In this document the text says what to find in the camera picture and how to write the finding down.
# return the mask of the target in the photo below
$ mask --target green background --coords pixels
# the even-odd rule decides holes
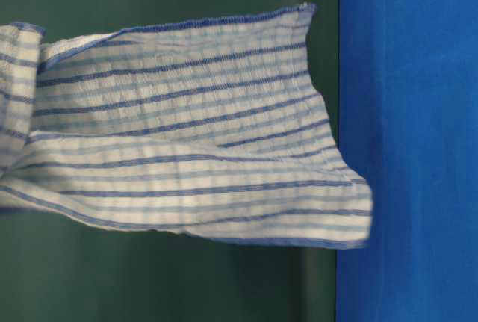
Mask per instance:
[[[338,0],[2,0],[0,25],[41,25],[52,42],[304,1],[318,6],[309,69],[336,134]],[[333,321],[334,310],[333,250],[107,232],[53,214],[0,215],[1,321]]]

